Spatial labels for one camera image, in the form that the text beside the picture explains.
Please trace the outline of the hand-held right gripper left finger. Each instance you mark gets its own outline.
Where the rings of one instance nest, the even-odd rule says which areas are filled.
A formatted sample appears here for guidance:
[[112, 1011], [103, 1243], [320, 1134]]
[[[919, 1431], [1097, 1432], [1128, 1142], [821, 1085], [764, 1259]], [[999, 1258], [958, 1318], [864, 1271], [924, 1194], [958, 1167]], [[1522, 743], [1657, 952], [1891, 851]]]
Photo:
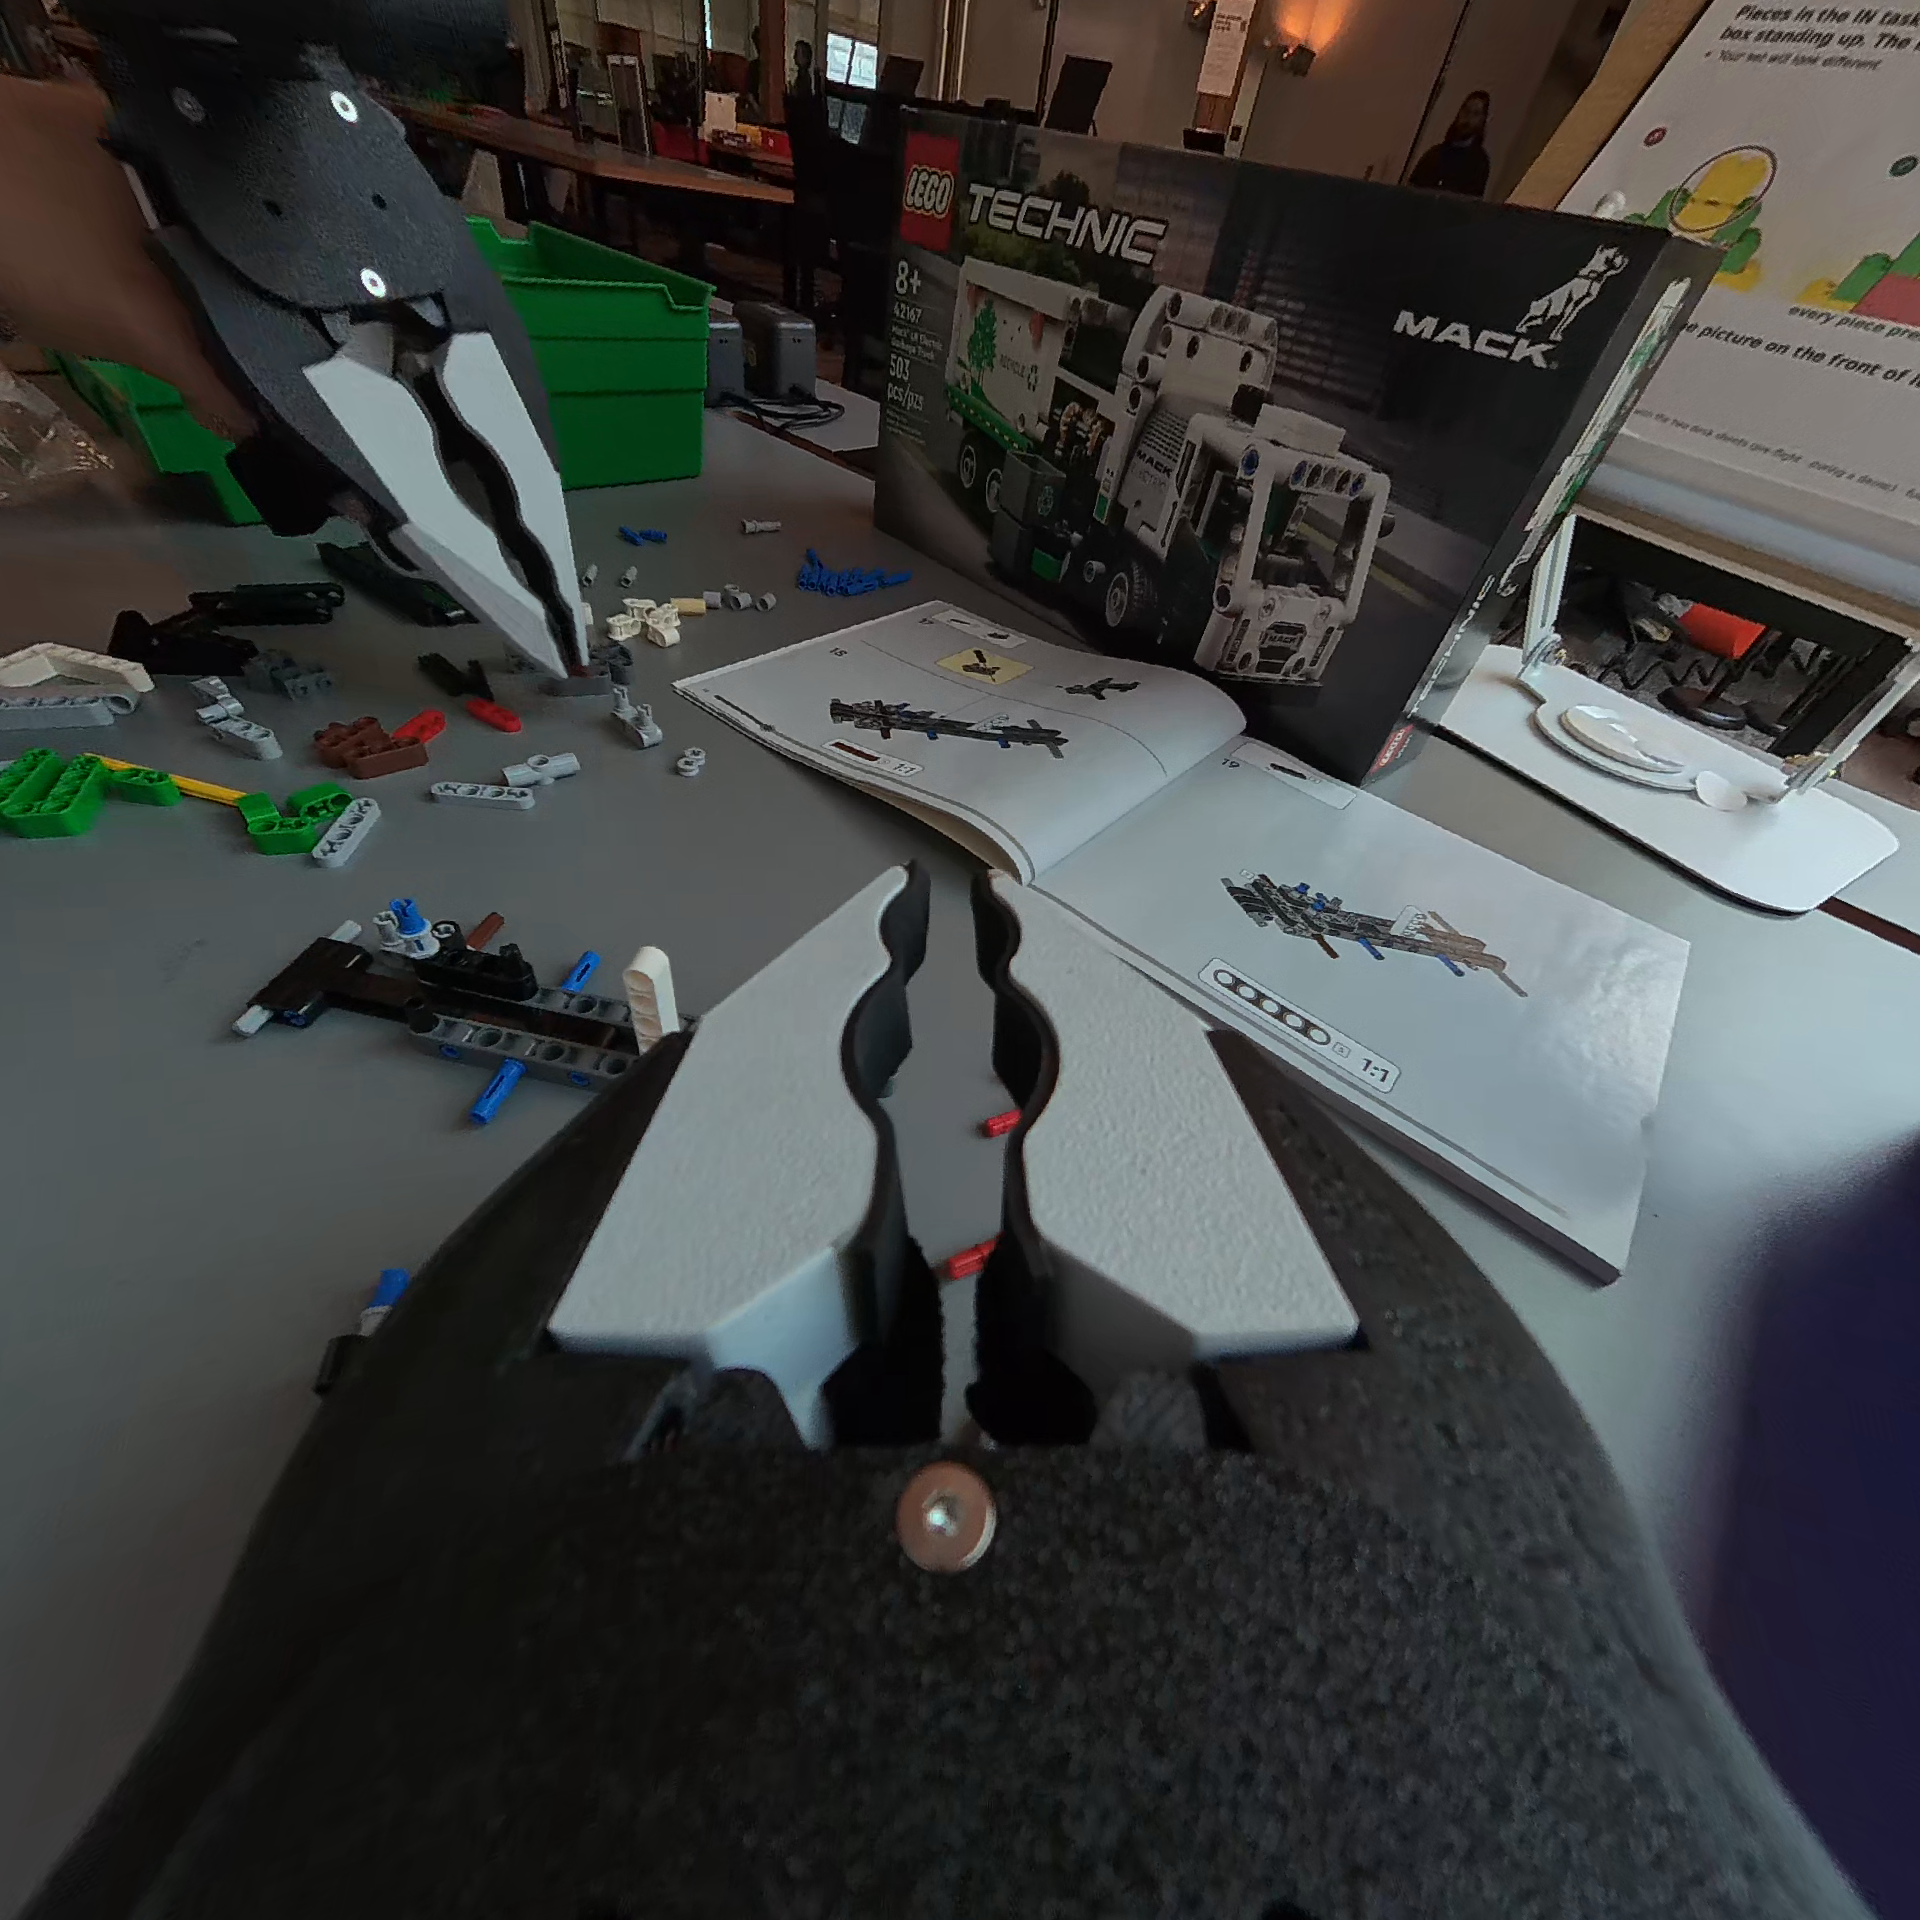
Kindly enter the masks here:
[[691, 1037], [547, 1324], [564, 1351], [770, 1380], [813, 1449], [940, 1415], [940, 1321], [882, 1093], [909, 1050], [928, 876], [892, 865]]

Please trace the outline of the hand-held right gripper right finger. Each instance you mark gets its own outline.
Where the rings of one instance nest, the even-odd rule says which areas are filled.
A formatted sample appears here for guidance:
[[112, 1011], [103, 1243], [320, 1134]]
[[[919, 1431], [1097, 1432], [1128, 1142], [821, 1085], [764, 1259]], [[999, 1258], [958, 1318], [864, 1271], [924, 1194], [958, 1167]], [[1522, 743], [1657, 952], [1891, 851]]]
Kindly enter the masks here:
[[1035, 888], [977, 878], [973, 918], [1020, 1112], [976, 1283], [985, 1435], [1076, 1446], [1132, 1378], [1347, 1345], [1357, 1314], [1216, 1031]]

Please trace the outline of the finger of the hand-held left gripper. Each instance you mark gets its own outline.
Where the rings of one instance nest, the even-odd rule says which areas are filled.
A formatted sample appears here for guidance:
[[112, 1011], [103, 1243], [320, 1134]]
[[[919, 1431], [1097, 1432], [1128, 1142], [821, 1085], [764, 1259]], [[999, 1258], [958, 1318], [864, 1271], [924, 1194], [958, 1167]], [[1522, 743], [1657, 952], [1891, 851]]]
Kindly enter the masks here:
[[570, 639], [553, 635], [549, 614], [513, 574], [498, 535], [454, 489], [420, 400], [391, 375], [340, 354], [304, 370], [304, 378], [390, 499], [391, 545], [496, 626], [527, 663], [566, 671]]
[[561, 475], [492, 335], [454, 332], [448, 339], [440, 395], [475, 446], [492, 526], [523, 576], [556, 659], [585, 666], [587, 638]]

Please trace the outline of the partly built lego assembly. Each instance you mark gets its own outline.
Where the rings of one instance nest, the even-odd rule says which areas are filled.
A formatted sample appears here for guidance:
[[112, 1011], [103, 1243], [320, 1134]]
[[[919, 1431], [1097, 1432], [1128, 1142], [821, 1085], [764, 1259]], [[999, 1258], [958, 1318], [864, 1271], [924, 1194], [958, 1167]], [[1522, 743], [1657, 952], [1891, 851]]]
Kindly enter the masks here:
[[430, 922], [416, 900], [374, 915], [374, 945], [356, 924], [306, 945], [256, 992], [233, 1031], [311, 1028], [350, 1013], [404, 1029], [440, 1059], [504, 1074], [538, 1076], [573, 1090], [611, 1088], [657, 1045], [634, 1028], [621, 995], [589, 992], [596, 956], [547, 988], [515, 945], [494, 945], [500, 918], [475, 931]]

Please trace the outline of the small green lego piece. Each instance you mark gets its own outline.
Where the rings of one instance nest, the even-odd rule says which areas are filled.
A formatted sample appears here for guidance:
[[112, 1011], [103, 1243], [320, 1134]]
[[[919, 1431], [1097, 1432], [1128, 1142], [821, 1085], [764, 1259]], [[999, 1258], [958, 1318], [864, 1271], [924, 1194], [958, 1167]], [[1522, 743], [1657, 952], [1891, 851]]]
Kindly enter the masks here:
[[245, 794], [233, 805], [239, 813], [253, 852], [268, 857], [306, 855], [354, 801], [335, 783], [302, 787], [277, 804], [268, 794]]

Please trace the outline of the white lego panel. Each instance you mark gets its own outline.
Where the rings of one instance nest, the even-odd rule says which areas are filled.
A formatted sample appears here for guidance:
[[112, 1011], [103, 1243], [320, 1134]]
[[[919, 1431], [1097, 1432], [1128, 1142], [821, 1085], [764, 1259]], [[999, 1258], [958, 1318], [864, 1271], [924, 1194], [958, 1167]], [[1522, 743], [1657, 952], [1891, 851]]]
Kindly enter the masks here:
[[140, 695], [153, 691], [152, 673], [142, 666], [116, 655], [43, 641], [1, 657], [1, 688], [27, 688], [50, 684], [56, 681], [99, 684]]

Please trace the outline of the yellow lego axle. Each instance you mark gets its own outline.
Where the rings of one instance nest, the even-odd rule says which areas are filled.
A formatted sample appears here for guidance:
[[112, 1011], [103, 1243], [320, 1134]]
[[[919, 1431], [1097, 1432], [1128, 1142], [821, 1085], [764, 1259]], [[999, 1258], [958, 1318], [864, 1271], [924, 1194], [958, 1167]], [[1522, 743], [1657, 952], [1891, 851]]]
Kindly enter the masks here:
[[247, 798], [245, 794], [241, 794], [234, 787], [205, 783], [205, 781], [196, 781], [196, 778], [179, 776], [179, 773], [165, 773], [164, 769], [156, 769], [152, 765], [130, 763], [130, 762], [121, 762], [121, 758], [112, 758], [112, 757], [105, 757], [105, 754], [99, 757], [99, 762], [103, 762], [103, 768], [106, 768], [111, 773], [114, 773], [124, 783], [139, 781], [139, 783], [144, 783], [147, 787], [153, 787], [158, 783], [169, 783], [181, 798], [192, 798], [192, 800], [199, 800], [207, 804], [221, 804], [221, 805], [239, 808], [242, 804], [242, 800]]

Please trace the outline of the large green lego piece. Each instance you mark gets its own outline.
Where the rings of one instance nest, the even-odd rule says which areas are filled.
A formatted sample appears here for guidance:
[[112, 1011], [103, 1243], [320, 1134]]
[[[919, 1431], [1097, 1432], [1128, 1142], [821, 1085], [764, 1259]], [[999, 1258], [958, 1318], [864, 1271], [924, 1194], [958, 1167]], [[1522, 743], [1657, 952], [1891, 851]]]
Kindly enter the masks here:
[[179, 783], [142, 765], [111, 765], [80, 753], [33, 748], [1, 768], [1, 829], [19, 839], [64, 839], [89, 832], [109, 800], [147, 805], [181, 801]]

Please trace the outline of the truck lego set box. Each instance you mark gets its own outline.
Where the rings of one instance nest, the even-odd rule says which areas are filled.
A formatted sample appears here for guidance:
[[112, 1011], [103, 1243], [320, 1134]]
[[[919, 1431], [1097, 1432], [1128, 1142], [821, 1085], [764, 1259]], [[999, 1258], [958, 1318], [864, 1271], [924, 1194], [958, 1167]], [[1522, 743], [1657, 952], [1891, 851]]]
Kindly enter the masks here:
[[877, 523], [1370, 783], [1715, 277], [1665, 229], [902, 120]]

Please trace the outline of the long wooden table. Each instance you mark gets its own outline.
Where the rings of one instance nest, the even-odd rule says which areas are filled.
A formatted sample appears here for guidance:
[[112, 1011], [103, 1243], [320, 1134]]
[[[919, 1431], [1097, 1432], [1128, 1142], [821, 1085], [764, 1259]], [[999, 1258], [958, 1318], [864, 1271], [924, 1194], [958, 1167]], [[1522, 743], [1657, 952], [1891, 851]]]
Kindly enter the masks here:
[[630, 154], [614, 143], [582, 141], [559, 128], [517, 120], [492, 110], [456, 110], [399, 101], [396, 118], [416, 130], [463, 138], [523, 162], [559, 166], [587, 188], [617, 188], [629, 195], [667, 195], [693, 204], [751, 204], [774, 210], [779, 231], [791, 239], [793, 191], [746, 176], [733, 176], [674, 159]]

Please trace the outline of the open instruction booklet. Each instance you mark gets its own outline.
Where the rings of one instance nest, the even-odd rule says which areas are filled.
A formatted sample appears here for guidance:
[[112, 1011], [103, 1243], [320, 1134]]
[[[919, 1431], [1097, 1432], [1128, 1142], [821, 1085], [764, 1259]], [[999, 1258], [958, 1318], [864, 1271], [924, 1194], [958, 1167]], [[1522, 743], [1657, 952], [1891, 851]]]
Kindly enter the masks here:
[[1262, 746], [1195, 673], [947, 604], [678, 691], [1031, 882], [1596, 1278], [1624, 1271], [1685, 942]]

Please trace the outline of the clear plastic bag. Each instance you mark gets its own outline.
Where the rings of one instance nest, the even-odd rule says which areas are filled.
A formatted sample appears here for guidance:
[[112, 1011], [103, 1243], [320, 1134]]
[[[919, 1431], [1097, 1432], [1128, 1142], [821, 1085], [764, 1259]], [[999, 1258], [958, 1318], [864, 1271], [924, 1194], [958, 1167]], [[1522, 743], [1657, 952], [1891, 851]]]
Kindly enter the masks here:
[[57, 407], [1, 370], [1, 504], [26, 506], [109, 471], [103, 450]]

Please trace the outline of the white disc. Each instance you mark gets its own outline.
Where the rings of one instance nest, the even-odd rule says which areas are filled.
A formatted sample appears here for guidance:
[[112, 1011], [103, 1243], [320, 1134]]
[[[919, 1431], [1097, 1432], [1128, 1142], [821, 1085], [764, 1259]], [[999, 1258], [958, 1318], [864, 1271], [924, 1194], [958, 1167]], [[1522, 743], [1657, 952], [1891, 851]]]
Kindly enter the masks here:
[[1695, 768], [1656, 750], [1613, 708], [1543, 704], [1531, 715], [1538, 734], [1561, 754], [1610, 778], [1654, 789], [1689, 789]]

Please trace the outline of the dark purple cloth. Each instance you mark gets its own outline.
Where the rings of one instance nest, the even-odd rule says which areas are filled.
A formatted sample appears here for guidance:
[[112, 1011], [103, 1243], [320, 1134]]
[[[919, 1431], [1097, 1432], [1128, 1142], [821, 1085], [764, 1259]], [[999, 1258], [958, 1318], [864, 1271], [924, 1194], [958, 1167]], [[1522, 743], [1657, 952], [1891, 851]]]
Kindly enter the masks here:
[[1918, 1915], [1918, 1160], [1761, 1272], [1707, 1647], [1879, 1916]]

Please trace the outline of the instruction poster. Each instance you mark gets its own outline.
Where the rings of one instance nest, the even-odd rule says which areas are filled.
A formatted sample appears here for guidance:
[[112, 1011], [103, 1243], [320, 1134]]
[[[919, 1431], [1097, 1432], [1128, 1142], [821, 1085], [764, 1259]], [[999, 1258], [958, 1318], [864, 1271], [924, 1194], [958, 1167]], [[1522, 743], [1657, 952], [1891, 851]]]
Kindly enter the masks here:
[[1918, 7], [1646, 4], [1514, 191], [1720, 269], [1609, 459], [1885, 555], [1918, 501]]

